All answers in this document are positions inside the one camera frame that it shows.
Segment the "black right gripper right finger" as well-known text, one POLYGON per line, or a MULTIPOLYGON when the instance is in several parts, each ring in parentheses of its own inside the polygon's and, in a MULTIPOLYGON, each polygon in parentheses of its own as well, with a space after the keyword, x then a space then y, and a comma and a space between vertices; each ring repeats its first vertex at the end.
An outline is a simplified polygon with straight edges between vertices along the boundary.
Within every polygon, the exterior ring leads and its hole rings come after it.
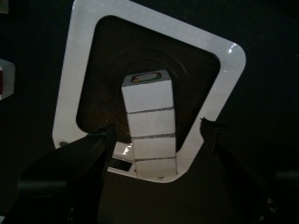
POLYGON ((291 224, 291 171, 276 166, 278 145, 208 119, 200 134, 238 224, 291 224))

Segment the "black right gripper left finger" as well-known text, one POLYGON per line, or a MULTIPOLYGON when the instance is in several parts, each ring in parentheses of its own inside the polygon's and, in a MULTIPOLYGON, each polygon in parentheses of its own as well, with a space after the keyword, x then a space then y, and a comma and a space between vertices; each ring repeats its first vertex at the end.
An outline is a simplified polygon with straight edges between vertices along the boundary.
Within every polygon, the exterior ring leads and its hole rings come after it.
POLYGON ((98 224, 116 141, 111 124, 37 159, 23 172, 1 224, 98 224))

